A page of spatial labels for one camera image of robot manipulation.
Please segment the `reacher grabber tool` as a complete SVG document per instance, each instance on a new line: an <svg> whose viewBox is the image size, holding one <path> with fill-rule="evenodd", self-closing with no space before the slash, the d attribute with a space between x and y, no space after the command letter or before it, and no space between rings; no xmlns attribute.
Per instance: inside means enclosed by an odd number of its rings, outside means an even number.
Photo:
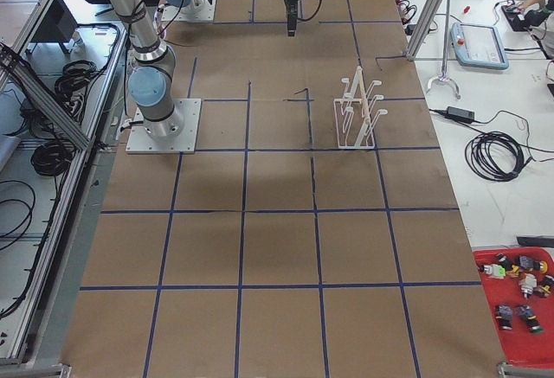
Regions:
<svg viewBox="0 0 554 378"><path fill-rule="evenodd" d="M431 5L431 15L435 16L438 9L441 6L442 0L429 0ZM451 0L446 0L446 15L443 28L443 40L442 40L442 56L441 56L441 71L431 77L426 86L426 92L429 93L433 88L433 85L449 86L453 93L454 98L459 100L461 98L460 89L454 79L448 76L448 45L449 45L449 19L450 19L450 4Z"/></svg>

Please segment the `teach pendant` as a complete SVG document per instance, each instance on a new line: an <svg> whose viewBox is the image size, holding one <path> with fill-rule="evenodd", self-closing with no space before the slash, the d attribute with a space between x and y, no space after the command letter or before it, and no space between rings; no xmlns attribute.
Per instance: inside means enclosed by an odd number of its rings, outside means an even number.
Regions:
<svg viewBox="0 0 554 378"><path fill-rule="evenodd" d="M455 22L450 35L456 59L462 66L508 69L509 62L496 27Z"/></svg>

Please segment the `black power adapter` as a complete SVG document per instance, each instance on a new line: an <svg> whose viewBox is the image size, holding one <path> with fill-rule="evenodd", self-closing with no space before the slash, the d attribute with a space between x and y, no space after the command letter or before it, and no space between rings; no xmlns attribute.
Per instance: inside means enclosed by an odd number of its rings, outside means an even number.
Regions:
<svg viewBox="0 0 554 378"><path fill-rule="evenodd" d="M454 106L447 107L445 117L464 124L472 124L475 121L475 113L473 111Z"/></svg>

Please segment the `red parts bin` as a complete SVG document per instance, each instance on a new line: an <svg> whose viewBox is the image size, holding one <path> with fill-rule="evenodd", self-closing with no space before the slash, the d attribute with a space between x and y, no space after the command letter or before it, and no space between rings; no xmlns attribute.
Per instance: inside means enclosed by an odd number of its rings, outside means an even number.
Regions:
<svg viewBox="0 0 554 378"><path fill-rule="evenodd" d="M553 259L543 248L473 253L507 361L553 368Z"/></svg>

